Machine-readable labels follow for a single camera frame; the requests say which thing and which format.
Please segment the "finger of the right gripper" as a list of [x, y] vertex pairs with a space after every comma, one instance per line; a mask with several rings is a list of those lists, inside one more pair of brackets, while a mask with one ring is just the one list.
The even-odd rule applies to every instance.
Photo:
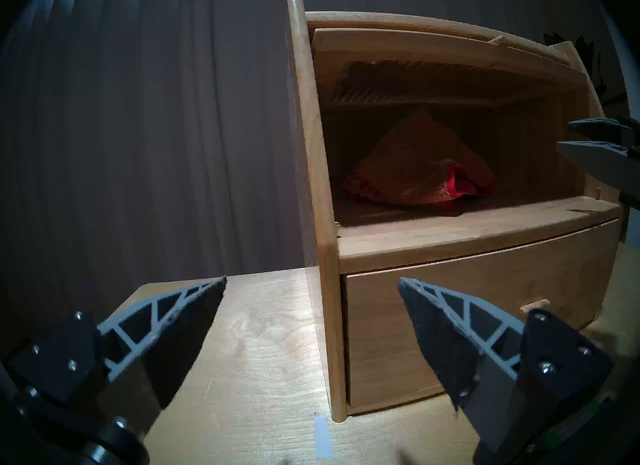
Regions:
[[622, 203], [639, 205], [639, 146], [601, 141], [556, 142], [556, 150], [598, 181], [620, 192]]
[[594, 117], [570, 121], [569, 130], [592, 141], [613, 143], [624, 148], [639, 146], [639, 121], [630, 117]]

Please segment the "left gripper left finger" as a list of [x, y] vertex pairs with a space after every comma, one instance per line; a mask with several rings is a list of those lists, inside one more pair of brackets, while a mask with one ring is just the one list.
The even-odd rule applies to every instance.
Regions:
[[96, 323], [76, 311], [8, 361], [20, 390], [100, 422], [146, 434], [200, 354], [227, 277], [143, 298]]

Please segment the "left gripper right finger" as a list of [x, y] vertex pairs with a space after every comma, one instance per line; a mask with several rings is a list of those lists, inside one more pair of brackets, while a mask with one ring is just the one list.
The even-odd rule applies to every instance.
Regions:
[[613, 359], [556, 314], [525, 321], [466, 293], [402, 277], [420, 352], [479, 437], [475, 456], [548, 456], [594, 424]]

